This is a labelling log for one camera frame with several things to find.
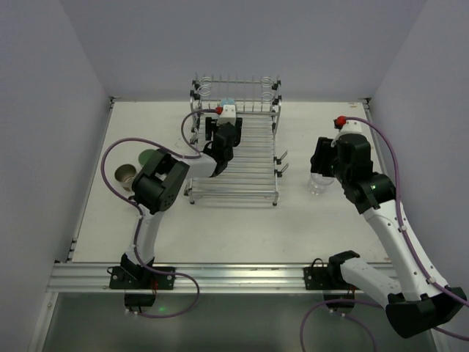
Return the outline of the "blue plastic mug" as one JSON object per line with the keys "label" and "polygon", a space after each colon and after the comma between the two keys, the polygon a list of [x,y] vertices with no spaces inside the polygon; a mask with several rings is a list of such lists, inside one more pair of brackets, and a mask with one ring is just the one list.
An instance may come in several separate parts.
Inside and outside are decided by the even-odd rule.
{"label": "blue plastic mug", "polygon": [[236,104],[236,101],[233,98],[224,98],[224,99],[221,99],[219,102],[220,107],[224,107],[225,105],[235,105],[235,104]]}

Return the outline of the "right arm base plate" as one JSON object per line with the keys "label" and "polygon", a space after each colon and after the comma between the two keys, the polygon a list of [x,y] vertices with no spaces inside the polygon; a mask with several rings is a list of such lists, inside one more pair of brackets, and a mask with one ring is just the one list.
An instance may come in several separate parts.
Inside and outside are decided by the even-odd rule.
{"label": "right arm base plate", "polygon": [[355,287],[335,280],[321,258],[303,268],[303,281],[306,290],[321,293],[325,301],[355,299]]}

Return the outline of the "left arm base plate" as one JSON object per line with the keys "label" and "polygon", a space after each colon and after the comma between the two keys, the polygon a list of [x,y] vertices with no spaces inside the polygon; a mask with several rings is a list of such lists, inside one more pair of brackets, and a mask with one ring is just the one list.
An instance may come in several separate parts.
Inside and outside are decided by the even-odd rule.
{"label": "left arm base plate", "polygon": [[124,305],[130,311],[142,312],[155,303],[158,290],[172,290],[174,286],[174,267],[163,267],[164,274],[156,274],[146,269],[137,277],[129,274],[120,266],[107,269],[110,274],[109,288],[124,290]]}

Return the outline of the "clear glass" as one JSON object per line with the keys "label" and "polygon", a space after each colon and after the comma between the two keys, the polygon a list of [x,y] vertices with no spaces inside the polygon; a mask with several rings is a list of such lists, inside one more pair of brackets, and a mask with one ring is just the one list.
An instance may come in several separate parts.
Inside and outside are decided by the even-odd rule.
{"label": "clear glass", "polygon": [[308,190],[314,194],[323,194],[326,189],[333,184],[333,177],[326,177],[318,173],[311,173],[308,181]]}

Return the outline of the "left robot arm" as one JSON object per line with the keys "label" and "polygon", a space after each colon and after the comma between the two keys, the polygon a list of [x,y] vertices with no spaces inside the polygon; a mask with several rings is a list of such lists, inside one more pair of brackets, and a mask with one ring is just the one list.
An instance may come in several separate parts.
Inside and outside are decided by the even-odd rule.
{"label": "left robot arm", "polygon": [[134,281],[148,282],[155,259],[155,240],[163,214],[174,204],[183,183],[190,178],[219,176],[234,158],[241,140],[240,117],[217,119],[215,133],[195,155],[179,155],[157,145],[133,179],[128,198],[140,215],[136,234],[122,255],[120,267]]}

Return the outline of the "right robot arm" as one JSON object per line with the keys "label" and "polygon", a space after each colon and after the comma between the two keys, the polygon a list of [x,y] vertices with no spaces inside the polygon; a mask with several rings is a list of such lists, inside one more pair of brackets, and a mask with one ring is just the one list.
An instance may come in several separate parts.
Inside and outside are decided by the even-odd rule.
{"label": "right robot arm", "polygon": [[396,272],[386,276],[354,251],[330,257],[332,282],[361,289],[386,313],[394,331],[404,338],[449,322],[462,308],[466,295],[450,287],[418,243],[403,219],[396,187],[373,170],[371,145],[359,133],[338,139],[320,137],[311,157],[311,173],[336,178],[345,197],[374,230]]}

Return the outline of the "light green plastic cup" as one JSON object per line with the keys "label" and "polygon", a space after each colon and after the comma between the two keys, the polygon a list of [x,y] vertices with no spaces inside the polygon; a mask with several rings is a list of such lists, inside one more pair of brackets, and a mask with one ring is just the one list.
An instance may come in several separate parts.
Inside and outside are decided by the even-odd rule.
{"label": "light green plastic cup", "polygon": [[154,149],[146,149],[139,153],[138,162],[141,167],[143,167],[148,162],[154,151]]}

